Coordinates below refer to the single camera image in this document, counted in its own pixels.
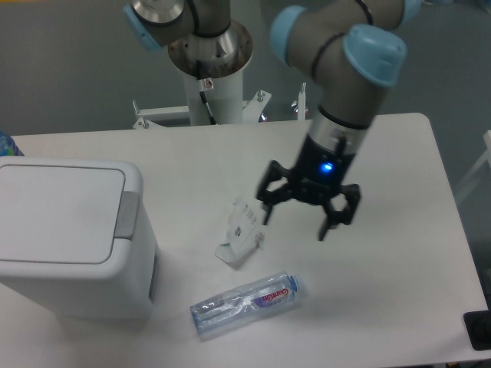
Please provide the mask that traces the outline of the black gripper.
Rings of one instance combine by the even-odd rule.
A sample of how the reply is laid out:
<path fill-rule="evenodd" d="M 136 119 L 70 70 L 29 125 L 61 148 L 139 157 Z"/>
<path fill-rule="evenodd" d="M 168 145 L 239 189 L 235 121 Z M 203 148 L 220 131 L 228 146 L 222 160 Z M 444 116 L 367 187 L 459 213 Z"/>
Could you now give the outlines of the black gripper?
<path fill-rule="evenodd" d="M 342 182 L 354 159 L 348 152 L 348 140 L 341 136 L 334 140 L 332 148 L 316 143 L 310 136 L 305 137 L 295 164 L 287 169 L 272 160 L 259 181 L 256 198 L 265 211 L 263 225 L 269 223 L 273 209 L 291 199 L 310 205 L 322 205 L 325 220 L 319 231 L 318 240 L 324 241 L 329 230 L 338 225 L 350 225 L 361 201 L 358 184 L 344 185 Z M 286 183 L 269 190 L 269 185 L 285 179 Z M 332 199 L 344 197 L 344 207 L 336 209 Z"/>

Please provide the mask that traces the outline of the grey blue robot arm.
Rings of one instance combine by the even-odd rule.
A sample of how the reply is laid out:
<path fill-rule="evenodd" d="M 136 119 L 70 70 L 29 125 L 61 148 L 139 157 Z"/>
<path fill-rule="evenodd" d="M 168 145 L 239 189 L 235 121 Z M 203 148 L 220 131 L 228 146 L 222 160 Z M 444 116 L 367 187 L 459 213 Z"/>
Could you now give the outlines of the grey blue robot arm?
<path fill-rule="evenodd" d="M 256 197 L 267 214 L 295 199 L 324 209 L 319 230 L 352 222 L 361 191 L 344 177 L 397 79 L 407 56 L 394 30 L 414 17 L 419 1 L 335 1 L 318 10 L 282 9 L 269 42 L 283 63 L 309 76 L 324 95 L 295 164 L 271 161 Z M 249 32 L 231 16 L 228 1 L 131 1 L 124 17 L 149 51 L 168 50 L 189 81 L 194 125 L 243 121 L 242 90 L 220 82 L 239 76 L 252 57 Z"/>

